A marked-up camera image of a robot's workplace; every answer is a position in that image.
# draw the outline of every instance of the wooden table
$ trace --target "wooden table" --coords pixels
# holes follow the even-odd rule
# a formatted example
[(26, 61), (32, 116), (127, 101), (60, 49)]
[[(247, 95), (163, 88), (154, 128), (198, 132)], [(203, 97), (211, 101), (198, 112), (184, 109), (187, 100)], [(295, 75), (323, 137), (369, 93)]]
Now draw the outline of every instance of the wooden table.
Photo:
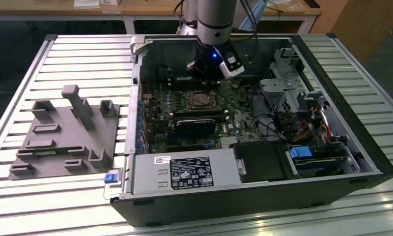
[(365, 63), (393, 29), (393, 0), (316, 0), (324, 11), (312, 33), (335, 33)]
[[(172, 11), (179, 0), (127, 0), (124, 9), (124, 23), (127, 32), (135, 34), (136, 20), (176, 20)], [(311, 8), (304, 0), (277, 5), (279, 12), (267, 8), (261, 21), (301, 21), (297, 33), (309, 33), (320, 8)]]
[[(0, 0), (0, 21), (124, 21), (128, 34), (135, 34), (136, 20), (178, 20), (172, 10), (179, 0), (123, 0), (120, 5), (75, 10), (74, 0)], [(267, 8), (261, 21), (301, 21), (299, 33), (311, 31), (320, 8), (304, 0), (280, 4), (279, 12)]]
[(76, 10), (75, 0), (0, 0), (0, 21), (123, 21), (126, 3)]

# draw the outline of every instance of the blue tab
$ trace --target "blue tab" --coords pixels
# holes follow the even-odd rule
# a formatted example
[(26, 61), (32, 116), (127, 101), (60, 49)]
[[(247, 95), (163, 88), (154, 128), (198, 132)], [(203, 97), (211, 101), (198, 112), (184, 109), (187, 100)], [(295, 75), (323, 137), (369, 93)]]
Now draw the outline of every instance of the blue tab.
[(119, 174), (106, 174), (106, 183), (118, 183), (119, 182)]
[(289, 155), (292, 158), (312, 157), (312, 152), (309, 147), (293, 147), (289, 150)]

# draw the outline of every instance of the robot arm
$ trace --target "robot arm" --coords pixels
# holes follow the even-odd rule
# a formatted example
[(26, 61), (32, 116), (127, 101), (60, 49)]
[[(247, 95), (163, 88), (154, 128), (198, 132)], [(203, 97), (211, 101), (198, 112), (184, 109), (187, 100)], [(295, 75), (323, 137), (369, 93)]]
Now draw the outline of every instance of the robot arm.
[[(196, 58), (187, 66), (191, 76), (204, 84), (216, 83), (223, 78), (232, 78), (244, 72), (243, 63), (231, 42), (232, 28), (253, 30), (248, 22), (259, 20), (251, 17), (244, 5), (247, 0), (188, 0), (188, 21), (192, 15), (198, 15), (198, 47)], [(198, 1), (198, 14), (192, 12), (191, 5)], [(267, 0), (251, 1), (256, 6), (256, 12), (263, 13)]]

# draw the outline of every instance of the black cable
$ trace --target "black cable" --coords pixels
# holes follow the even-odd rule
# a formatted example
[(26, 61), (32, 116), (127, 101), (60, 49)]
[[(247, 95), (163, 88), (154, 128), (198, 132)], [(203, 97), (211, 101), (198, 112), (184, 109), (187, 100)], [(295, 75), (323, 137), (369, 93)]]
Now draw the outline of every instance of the black cable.
[(255, 50), (253, 50), (253, 54), (252, 54), (252, 57), (251, 57), (251, 60), (252, 60), (255, 58), (256, 54), (257, 54), (257, 47), (259, 47), (256, 19), (255, 19), (255, 14), (253, 14), (252, 8), (249, 6), (248, 0), (240, 0), (240, 4), (243, 6), (243, 9), (244, 9), (248, 17), (249, 17), (252, 28), (253, 28), (252, 38), (255, 37)]
[(272, 7), (269, 7), (269, 6), (267, 6), (267, 8), (268, 8), (268, 9), (271, 9), (271, 10), (279, 11), (279, 12), (281, 12), (281, 13), (284, 13), (284, 12), (285, 12), (285, 11), (283, 11), (283, 10), (279, 10), (279, 9), (275, 9), (275, 8), (272, 8)]
[(269, 135), (269, 129), (267, 129), (267, 138), (268, 137), (279, 137), (277, 135)]
[(179, 7), (184, 4), (184, 1), (186, 1), (186, 0), (182, 0), (182, 1), (179, 2), (179, 4), (176, 5), (176, 7), (175, 7), (175, 9), (174, 9), (174, 15), (178, 17), (178, 19), (179, 19), (186, 25), (190, 25), (190, 22), (186, 21), (186, 19), (184, 19), (180, 15), (178, 15), (178, 13), (176, 13)]
[(281, 11), (281, 10), (277, 8), (277, 4), (276, 4), (275, 2), (272, 2), (272, 1), (268, 1), (268, 2), (271, 2), (271, 3), (275, 5), (275, 7), (276, 7), (276, 9), (273, 9), (272, 7), (268, 7), (268, 6), (267, 6), (269, 9), (277, 11), (277, 21), (280, 21), (280, 18), (281, 18), (281, 14), (280, 14), (280, 12), (284, 13), (284, 11)]
[(182, 18), (184, 18), (184, 3), (182, 4)]
[(285, 136), (279, 131), (276, 131), (275, 129), (272, 129), (265, 123), (263, 123), (259, 120), (259, 116), (265, 116), (265, 115), (269, 116), (271, 114), (264, 114), (263, 113), (263, 114), (255, 115), (255, 113), (253, 113), (253, 106), (252, 106), (253, 105), (253, 97), (255, 97), (255, 91), (252, 91), (252, 97), (251, 97), (249, 106), (251, 106), (251, 112), (252, 112), (252, 115), (253, 115), (256, 121), (259, 122), (259, 124), (261, 126), (264, 126), (267, 128), (267, 132), (268, 132), (268, 130), (271, 130), (284, 142), (291, 143), (291, 141), (285, 138)]

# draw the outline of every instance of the metal table surface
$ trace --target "metal table surface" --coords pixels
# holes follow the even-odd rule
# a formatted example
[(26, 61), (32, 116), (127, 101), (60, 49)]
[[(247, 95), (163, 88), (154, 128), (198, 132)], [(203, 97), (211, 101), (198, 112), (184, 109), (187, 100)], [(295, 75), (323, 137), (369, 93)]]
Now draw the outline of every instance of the metal table surface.
[[(392, 99), (337, 39), (325, 35), (303, 39), (393, 163)], [(34, 102), (51, 99), (55, 106), (68, 106), (60, 95), (68, 84), (79, 85), (90, 104), (112, 99), (122, 105), (115, 167), (123, 165), (130, 41), (131, 35), (60, 35), (44, 42), (0, 120), (0, 235), (393, 235), (393, 179), (328, 206), (151, 228), (130, 226), (110, 206), (103, 196), (104, 174), (7, 180), (34, 120)], [(111, 188), (112, 193), (118, 191), (116, 186)]]

